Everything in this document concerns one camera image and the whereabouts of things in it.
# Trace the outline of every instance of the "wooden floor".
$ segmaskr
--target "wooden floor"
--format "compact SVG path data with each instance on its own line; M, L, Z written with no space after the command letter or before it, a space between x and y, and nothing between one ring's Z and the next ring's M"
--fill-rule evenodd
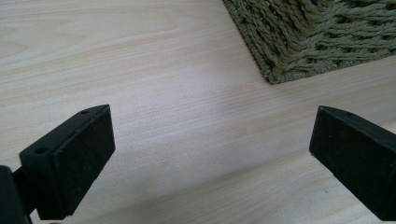
M116 153L62 223L380 223L308 146L319 105L396 132L396 57L274 86L221 0L1 1L0 76L13 170L111 106Z

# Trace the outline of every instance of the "black plastic block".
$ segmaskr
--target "black plastic block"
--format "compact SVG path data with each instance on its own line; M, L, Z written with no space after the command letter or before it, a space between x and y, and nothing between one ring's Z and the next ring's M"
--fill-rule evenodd
M320 106L309 148L382 220L396 220L396 135L352 113Z
M109 105L78 112L20 153L41 219L73 215L115 150Z

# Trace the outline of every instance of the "black mount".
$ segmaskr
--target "black mount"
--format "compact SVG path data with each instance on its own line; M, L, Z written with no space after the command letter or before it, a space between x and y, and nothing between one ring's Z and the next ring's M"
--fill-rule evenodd
M396 135L320 106L309 151L378 218L396 220Z
M73 215L115 148L109 105L78 112L22 151L17 171L0 166L0 223Z

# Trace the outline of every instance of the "light wood surface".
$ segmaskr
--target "light wood surface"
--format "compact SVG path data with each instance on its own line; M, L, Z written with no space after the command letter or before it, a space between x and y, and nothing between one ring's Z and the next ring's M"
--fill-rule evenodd
M318 105L396 132L395 64L272 86L220 0L1 1L0 164L110 104L116 153L62 223L380 223L308 146Z

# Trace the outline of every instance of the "woven rope texture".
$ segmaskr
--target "woven rope texture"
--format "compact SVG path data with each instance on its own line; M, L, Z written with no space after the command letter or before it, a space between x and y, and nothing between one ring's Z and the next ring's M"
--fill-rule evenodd
M224 0L273 83L396 54L396 0Z

